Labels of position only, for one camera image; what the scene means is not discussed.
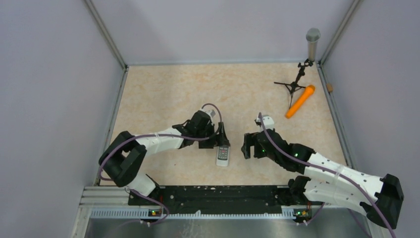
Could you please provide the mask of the white remote control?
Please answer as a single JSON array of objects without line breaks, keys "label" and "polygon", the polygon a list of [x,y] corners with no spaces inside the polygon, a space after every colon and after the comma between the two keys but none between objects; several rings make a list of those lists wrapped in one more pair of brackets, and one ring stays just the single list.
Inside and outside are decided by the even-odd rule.
[{"label": "white remote control", "polygon": [[229,165],[229,146],[219,146],[216,155],[216,165],[221,167],[227,167]]}]

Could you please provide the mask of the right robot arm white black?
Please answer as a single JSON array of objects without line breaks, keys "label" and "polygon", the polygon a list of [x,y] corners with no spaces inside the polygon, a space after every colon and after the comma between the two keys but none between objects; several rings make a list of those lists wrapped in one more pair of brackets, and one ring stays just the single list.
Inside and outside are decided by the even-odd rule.
[{"label": "right robot arm white black", "polygon": [[366,216],[378,226],[396,229],[404,194],[399,179],[365,174],[332,161],[314,149],[287,143],[272,129],[246,133],[241,148],[245,159],[269,158],[290,172],[290,197],[296,204],[323,202],[348,208]]}]

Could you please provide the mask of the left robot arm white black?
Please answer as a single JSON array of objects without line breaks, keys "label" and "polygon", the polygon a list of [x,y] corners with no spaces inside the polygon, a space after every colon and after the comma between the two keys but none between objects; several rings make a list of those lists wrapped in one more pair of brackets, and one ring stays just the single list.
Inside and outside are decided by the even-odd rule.
[{"label": "left robot arm white black", "polygon": [[214,128],[215,110],[196,111],[191,119],[156,133],[132,135],[121,132],[99,158],[100,171],[105,171],[118,187],[128,188],[140,194],[147,205],[158,201],[157,183],[140,172],[148,156],[199,143],[202,149],[216,146],[220,129]]}]

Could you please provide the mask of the black mini tripod stand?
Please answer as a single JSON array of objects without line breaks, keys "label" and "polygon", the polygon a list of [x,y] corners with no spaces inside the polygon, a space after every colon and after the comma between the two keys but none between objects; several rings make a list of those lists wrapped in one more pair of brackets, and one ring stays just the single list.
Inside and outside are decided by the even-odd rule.
[{"label": "black mini tripod stand", "polygon": [[291,83],[284,83],[284,82],[274,82],[274,84],[278,84],[278,85],[283,85],[286,87],[286,89],[288,90],[288,93],[290,95],[290,103],[289,103],[289,109],[292,107],[292,103],[293,103],[293,96],[295,94],[296,91],[300,90],[300,89],[305,89],[306,86],[301,86],[299,85],[299,80],[306,75],[305,73],[305,69],[307,67],[312,67],[314,64],[313,60],[310,59],[306,59],[303,63],[298,63],[298,74],[295,78],[295,80]]}]

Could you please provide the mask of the orange toy microphone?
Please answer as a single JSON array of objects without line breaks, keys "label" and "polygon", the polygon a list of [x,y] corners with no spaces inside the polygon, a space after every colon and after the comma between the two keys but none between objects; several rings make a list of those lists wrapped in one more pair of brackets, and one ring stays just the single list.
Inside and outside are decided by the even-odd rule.
[{"label": "orange toy microphone", "polygon": [[290,119],[298,109],[305,103],[305,101],[315,92],[315,86],[309,85],[304,89],[302,95],[296,100],[296,102],[290,107],[285,114],[287,119]]}]

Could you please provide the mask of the small tan block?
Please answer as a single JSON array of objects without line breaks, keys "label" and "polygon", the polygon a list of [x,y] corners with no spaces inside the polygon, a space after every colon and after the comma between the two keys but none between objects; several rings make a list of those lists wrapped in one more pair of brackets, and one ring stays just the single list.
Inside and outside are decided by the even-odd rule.
[{"label": "small tan block", "polygon": [[330,83],[326,83],[326,88],[328,93],[331,93],[333,91],[333,86]]}]

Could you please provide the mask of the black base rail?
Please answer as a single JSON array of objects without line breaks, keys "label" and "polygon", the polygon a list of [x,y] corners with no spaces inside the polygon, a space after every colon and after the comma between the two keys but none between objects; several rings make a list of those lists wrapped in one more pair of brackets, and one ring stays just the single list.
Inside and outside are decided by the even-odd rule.
[{"label": "black base rail", "polygon": [[147,206],[158,201],[170,214],[278,214],[282,206],[307,205],[296,201],[285,185],[231,185],[231,186],[160,186],[149,197],[129,194],[128,205]]}]

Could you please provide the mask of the grey metal cylinder post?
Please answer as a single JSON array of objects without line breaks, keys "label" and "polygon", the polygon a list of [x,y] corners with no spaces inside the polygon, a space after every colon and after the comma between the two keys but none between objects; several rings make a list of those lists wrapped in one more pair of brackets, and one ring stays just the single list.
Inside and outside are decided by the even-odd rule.
[{"label": "grey metal cylinder post", "polygon": [[320,30],[318,28],[311,28],[306,33],[306,40],[308,43],[308,60],[314,62],[316,58],[317,43],[320,39]]}]

